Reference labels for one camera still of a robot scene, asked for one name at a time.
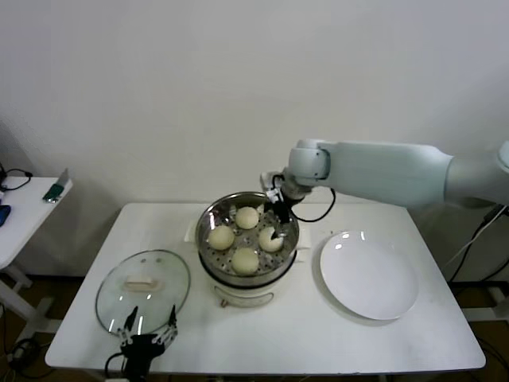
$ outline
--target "floor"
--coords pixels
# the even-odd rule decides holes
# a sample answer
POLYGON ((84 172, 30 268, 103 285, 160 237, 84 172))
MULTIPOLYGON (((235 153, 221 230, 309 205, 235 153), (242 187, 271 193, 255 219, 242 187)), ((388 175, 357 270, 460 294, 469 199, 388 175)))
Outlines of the floor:
MULTIPOLYGON (((4 275, 0 275, 0 279, 4 282, 12 285, 12 282, 4 275)), ((56 303, 52 306, 49 311, 49 317, 51 318, 64 318, 65 312, 69 308, 76 292, 78 291, 81 280, 80 279, 52 279, 52 278, 35 278, 33 279, 34 285, 26 290, 21 291, 21 295, 32 305, 36 305, 39 300, 47 295, 52 295, 56 298, 56 303)), ((493 301, 489 294, 485 290, 468 288, 466 290, 458 290, 461 293, 458 294, 458 302, 462 307, 479 307, 479 306, 491 306, 493 301)), ((19 319, 15 314, 7 312, 7 335, 6 343, 7 346, 12 346, 17 335, 21 331, 24 322, 19 319)), ((485 341, 493 345, 505 358, 509 361, 509 325, 505 322, 477 322, 472 323, 472 330, 477 337, 483 338, 485 341)), ((37 341, 40 344, 49 343, 52 339, 50 334, 38 334, 36 336, 37 341)), ((4 341, 4 332, 2 331, 1 341, 4 341)), ((25 374, 31 376, 37 376, 43 374, 49 370, 48 366, 44 363, 44 351, 38 357, 37 361, 25 370, 25 374)), ((10 382, 13 380, 13 373, 8 372, 5 357, 0 358, 0 382, 10 382)), ((427 376, 427 380, 433 382, 498 382, 509 380, 509 371, 504 369, 500 363, 488 355, 488 362, 484 369, 474 372, 448 372, 438 374, 436 376, 427 376)), ((389 382, 418 382, 423 381, 423 375, 412 375, 412 376, 389 376, 389 382)), ((213 376, 157 376, 151 375, 148 381, 152 382, 192 382, 202 381, 211 382, 215 380, 213 376)), ((17 382, 29 380, 22 376, 15 376, 17 382)), ((89 376, 85 372, 80 370, 56 370, 49 376, 43 379, 44 381, 75 381, 75 382, 92 382, 96 381, 93 377, 89 376)), ((299 376, 264 376, 264 377, 228 377, 225 381, 238 380, 238 381, 261 381, 261 382, 300 382, 303 377, 299 376)), ((333 380, 341 380, 342 382, 354 381, 354 382, 375 382, 378 381, 377 376, 313 376, 307 377, 306 382, 327 382, 333 380)))

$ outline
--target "metal steamer tray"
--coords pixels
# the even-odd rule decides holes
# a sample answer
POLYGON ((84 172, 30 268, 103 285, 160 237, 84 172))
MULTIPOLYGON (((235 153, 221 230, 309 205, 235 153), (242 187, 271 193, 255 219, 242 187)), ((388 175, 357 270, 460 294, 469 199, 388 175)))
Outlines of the metal steamer tray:
POLYGON ((196 245, 200 260, 211 277, 230 287, 251 289, 264 287, 289 270, 295 260, 295 248, 299 239, 299 227, 294 218, 290 218, 288 236, 284 238, 283 247, 279 251, 266 252, 258 245, 260 231, 278 224, 270 206, 265 194, 242 192, 222 197, 204 211, 196 225, 196 245), (245 230, 237 226, 235 215, 242 207, 258 210, 260 217, 256 227, 245 230), (225 251, 213 249, 207 242, 209 232, 219 225, 227 225, 235 234, 234 243, 225 251), (239 248, 252 248, 258 254, 258 270, 253 275, 237 275, 233 271, 231 257, 239 248))

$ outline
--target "table leg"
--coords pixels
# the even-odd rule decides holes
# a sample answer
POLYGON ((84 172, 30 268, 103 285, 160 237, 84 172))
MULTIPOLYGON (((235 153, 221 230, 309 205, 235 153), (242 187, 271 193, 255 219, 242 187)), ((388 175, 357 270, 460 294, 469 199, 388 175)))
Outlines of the table leg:
POLYGON ((61 320, 50 320, 45 317, 46 312, 53 302, 52 298, 43 298, 41 302, 39 302, 37 308, 34 308, 1 280, 0 299, 7 309, 12 310, 26 321, 25 328, 17 338, 18 341, 31 338, 36 332, 56 333, 62 322, 61 320))
POLYGON ((37 312, 33 306, 28 304, 19 294, 10 289, 3 281, 0 280, 0 299, 7 309, 12 310, 15 314, 26 321, 37 318, 37 312))
POLYGON ((32 280, 26 277, 25 273, 23 273, 16 264, 11 263, 7 268, 3 269, 3 271, 16 283, 20 283, 22 287, 30 288, 32 286, 32 280))
POLYGON ((463 314, 469 322, 505 321, 509 323, 509 296, 505 297, 499 288, 490 288, 496 301, 492 308, 465 308, 463 314))

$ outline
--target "steamed bun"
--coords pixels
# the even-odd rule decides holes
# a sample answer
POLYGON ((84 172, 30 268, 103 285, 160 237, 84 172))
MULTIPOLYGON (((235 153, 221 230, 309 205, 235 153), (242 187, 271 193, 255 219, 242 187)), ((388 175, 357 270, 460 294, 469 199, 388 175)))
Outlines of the steamed bun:
POLYGON ((235 241, 235 235, 230 227, 220 225, 208 234, 208 245, 218 251, 224 251, 231 247, 235 241))
POLYGON ((240 248, 231 257, 231 267, 239 275, 252 275, 258 264, 258 255, 251 248, 240 248))
POLYGON ((279 251, 283 246, 283 238, 277 237, 272 239, 274 233, 274 227, 264 228, 258 236, 258 244, 263 251, 276 252, 279 251))
POLYGON ((260 216, 258 211, 252 207, 242 207, 237 211, 235 222, 240 228, 252 229, 258 224, 260 216))

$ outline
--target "glass lid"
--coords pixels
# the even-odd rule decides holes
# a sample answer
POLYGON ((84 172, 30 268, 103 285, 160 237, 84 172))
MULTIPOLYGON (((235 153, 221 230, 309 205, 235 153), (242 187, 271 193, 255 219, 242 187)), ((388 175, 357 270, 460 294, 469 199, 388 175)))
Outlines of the glass lid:
POLYGON ((190 284, 188 266, 176 253, 161 249, 140 252, 106 276, 95 298, 95 313, 101 326, 117 335, 137 306, 131 333, 150 333, 168 322, 173 305, 178 313, 190 284))

